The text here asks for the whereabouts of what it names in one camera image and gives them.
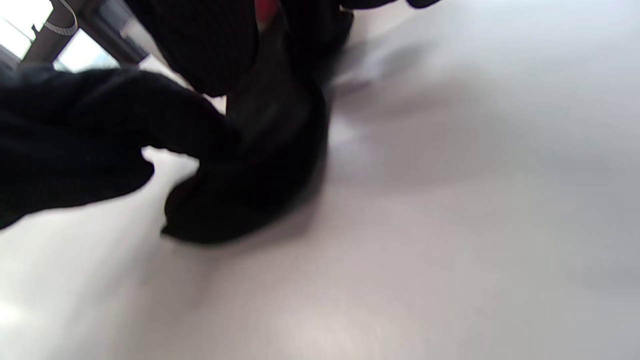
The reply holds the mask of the person's right hand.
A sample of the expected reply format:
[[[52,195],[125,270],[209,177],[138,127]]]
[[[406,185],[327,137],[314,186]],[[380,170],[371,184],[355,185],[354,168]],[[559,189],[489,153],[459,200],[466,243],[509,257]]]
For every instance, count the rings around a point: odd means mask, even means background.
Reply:
[[[170,68],[191,86],[136,68],[1,71],[1,228],[26,215],[144,187],[153,147],[228,160],[237,130],[206,100],[224,96],[258,52],[253,0],[128,0]]]

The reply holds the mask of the person's left hand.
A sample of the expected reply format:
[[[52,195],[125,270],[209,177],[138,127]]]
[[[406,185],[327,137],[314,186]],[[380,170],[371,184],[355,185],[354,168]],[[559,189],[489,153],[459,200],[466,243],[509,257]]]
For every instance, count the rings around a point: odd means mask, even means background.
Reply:
[[[395,0],[339,0],[340,6],[349,10],[376,9],[394,2]],[[413,9],[421,10],[438,3],[439,0],[405,0],[405,2]]]

